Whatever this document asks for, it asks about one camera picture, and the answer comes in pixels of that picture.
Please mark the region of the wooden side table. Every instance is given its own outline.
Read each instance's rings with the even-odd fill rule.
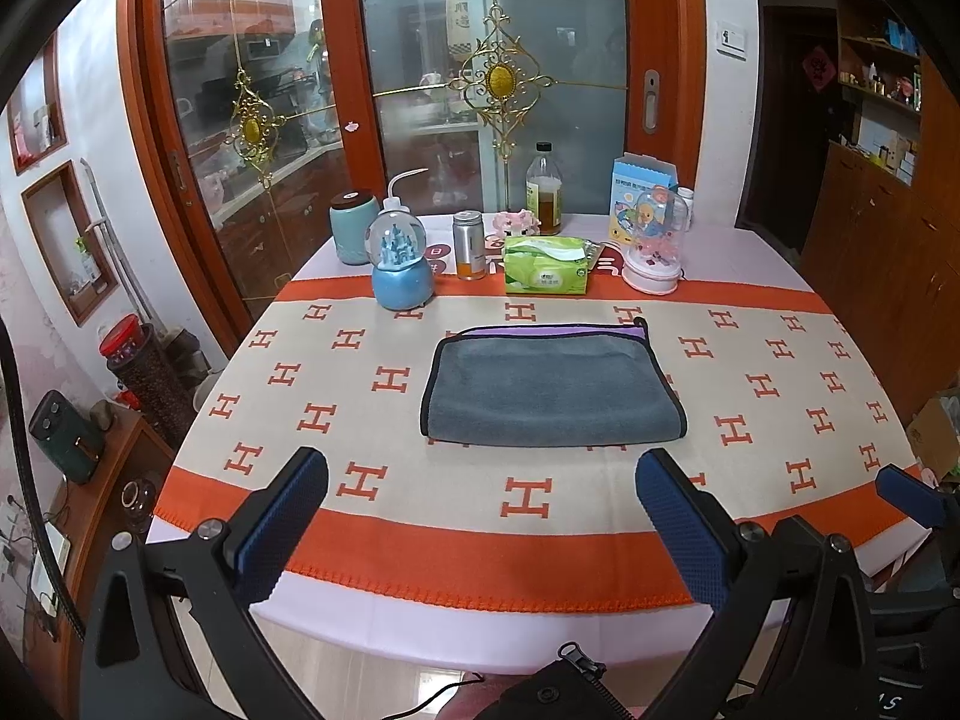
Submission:
[[[120,490],[126,483],[145,476],[162,483],[174,461],[173,450],[140,413],[117,407],[113,410],[116,420],[107,432],[107,447],[93,477],[85,485],[67,483],[51,507],[51,511],[59,511],[64,500],[68,506],[67,517],[58,517],[61,523],[54,520],[54,524],[70,539],[64,578],[83,620],[88,618],[110,539],[114,533],[128,530]],[[73,720],[79,713],[83,645],[63,613],[56,615],[56,641],[52,640],[40,627],[37,611],[40,603],[28,594],[23,625],[24,662],[47,701],[65,720]]]

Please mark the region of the teal canister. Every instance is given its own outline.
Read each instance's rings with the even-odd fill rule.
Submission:
[[[380,213],[380,205],[366,190],[345,191],[330,200],[330,229],[337,257],[345,265],[363,265],[370,260],[364,236]]]

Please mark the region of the silver can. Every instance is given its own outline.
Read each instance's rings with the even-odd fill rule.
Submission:
[[[459,211],[453,215],[453,259],[457,278],[467,281],[487,275],[483,215],[479,211]]]

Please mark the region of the brown lid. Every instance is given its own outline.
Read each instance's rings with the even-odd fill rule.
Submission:
[[[373,194],[366,189],[344,191],[342,194],[338,194],[333,200],[330,200],[330,208],[344,211],[347,208],[356,208],[358,205],[363,205],[372,199],[374,199]]]

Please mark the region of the green speaker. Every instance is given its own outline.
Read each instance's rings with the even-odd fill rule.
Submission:
[[[51,463],[77,485],[90,481],[107,443],[104,434],[55,389],[43,396],[34,411],[30,435]]]

